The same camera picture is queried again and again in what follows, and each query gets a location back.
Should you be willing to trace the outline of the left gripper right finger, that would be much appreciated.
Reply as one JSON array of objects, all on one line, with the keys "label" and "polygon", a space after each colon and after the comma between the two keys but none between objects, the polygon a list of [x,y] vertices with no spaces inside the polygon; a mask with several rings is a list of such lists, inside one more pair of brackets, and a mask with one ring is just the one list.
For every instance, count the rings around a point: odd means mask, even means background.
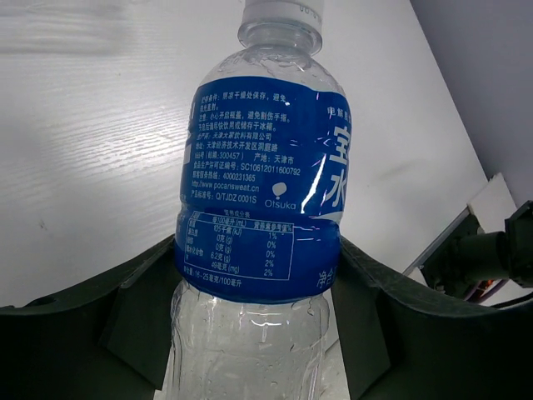
[{"label": "left gripper right finger", "polygon": [[532,304],[436,292],[347,240],[332,288],[353,399],[529,399]]}]

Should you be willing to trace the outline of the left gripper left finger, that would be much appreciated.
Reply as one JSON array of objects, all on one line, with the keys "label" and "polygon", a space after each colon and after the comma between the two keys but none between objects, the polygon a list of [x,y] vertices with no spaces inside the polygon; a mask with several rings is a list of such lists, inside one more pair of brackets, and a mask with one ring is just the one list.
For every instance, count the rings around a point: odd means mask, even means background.
[{"label": "left gripper left finger", "polygon": [[174,238],[84,282],[1,309],[3,399],[152,399],[181,277]]}]

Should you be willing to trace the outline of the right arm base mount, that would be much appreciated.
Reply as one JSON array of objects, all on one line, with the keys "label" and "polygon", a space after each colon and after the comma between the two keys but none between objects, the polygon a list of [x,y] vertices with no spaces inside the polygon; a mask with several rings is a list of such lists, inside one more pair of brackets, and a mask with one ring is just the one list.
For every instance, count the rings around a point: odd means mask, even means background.
[{"label": "right arm base mount", "polygon": [[480,304],[512,281],[532,288],[532,201],[504,221],[504,229],[481,232],[468,215],[421,262],[429,288]]}]

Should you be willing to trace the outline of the blue label clear bottle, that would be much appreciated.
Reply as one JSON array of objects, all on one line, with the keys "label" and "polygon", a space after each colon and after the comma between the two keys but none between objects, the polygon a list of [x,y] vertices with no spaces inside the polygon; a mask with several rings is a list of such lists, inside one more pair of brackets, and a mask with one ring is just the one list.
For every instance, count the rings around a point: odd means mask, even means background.
[{"label": "blue label clear bottle", "polygon": [[351,111],[316,61],[321,1],[248,1],[242,50],[192,100],[170,399],[317,399],[341,252]]}]

